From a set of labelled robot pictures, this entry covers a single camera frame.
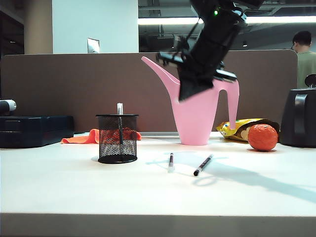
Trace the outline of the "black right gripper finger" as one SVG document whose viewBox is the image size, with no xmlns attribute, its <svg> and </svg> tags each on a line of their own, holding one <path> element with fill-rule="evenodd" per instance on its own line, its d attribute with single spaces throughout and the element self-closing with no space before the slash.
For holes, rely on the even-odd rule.
<svg viewBox="0 0 316 237">
<path fill-rule="evenodd" d="M 194 95 L 195 87 L 195 81 L 192 80 L 190 77 L 181 77 L 179 101 L 184 101 Z"/>
<path fill-rule="evenodd" d="M 195 87 L 195 94 L 211 89 L 212 87 L 213 87 L 212 81 L 206 81 L 206 82 L 199 81 Z"/>
</svg>

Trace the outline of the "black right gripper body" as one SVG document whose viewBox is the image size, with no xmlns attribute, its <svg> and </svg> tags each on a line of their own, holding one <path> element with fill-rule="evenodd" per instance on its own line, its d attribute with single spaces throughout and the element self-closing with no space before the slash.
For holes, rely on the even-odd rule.
<svg viewBox="0 0 316 237">
<path fill-rule="evenodd" d="M 181 52 L 159 52 L 157 61 L 162 65 L 171 65 L 177 68 L 180 82 L 188 81 L 213 81 L 214 79 L 226 82 L 235 82 L 237 76 L 224 70 L 223 62 L 216 66 L 201 65 L 198 63 L 187 50 Z"/>
</svg>

